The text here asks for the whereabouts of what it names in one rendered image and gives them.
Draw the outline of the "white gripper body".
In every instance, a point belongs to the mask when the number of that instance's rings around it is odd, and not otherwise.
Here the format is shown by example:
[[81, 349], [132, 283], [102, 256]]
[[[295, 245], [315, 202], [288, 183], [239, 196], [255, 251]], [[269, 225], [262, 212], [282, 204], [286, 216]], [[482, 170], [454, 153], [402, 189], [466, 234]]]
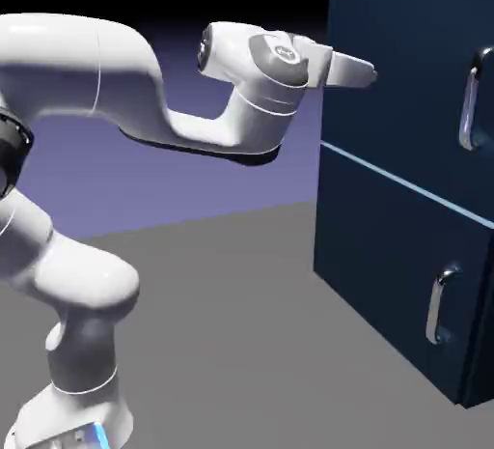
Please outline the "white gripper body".
[[377, 77], [371, 62], [343, 54], [332, 53], [326, 85], [344, 88], [367, 88]]

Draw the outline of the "dark blue cabinet door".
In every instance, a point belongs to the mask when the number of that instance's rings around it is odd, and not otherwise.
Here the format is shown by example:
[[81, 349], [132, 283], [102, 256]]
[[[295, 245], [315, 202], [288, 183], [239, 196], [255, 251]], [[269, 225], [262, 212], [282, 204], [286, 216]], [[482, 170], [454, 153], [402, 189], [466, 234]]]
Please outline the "dark blue cabinet door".
[[329, 0], [329, 42], [372, 62], [363, 90], [329, 89], [323, 139], [494, 221], [494, 54], [482, 70], [477, 150], [458, 143], [468, 71], [494, 45], [494, 0]]
[[[425, 337], [433, 281], [445, 341]], [[494, 400], [494, 223], [322, 147], [314, 269], [450, 401]]]

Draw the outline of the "dark blue cabinet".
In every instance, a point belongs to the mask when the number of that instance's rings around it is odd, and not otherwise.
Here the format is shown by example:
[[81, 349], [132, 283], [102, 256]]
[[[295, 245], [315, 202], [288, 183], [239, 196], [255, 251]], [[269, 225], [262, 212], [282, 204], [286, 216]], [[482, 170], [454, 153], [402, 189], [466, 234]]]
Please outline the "dark blue cabinet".
[[329, 0], [315, 272], [452, 402], [494, 401], [494, 0]]

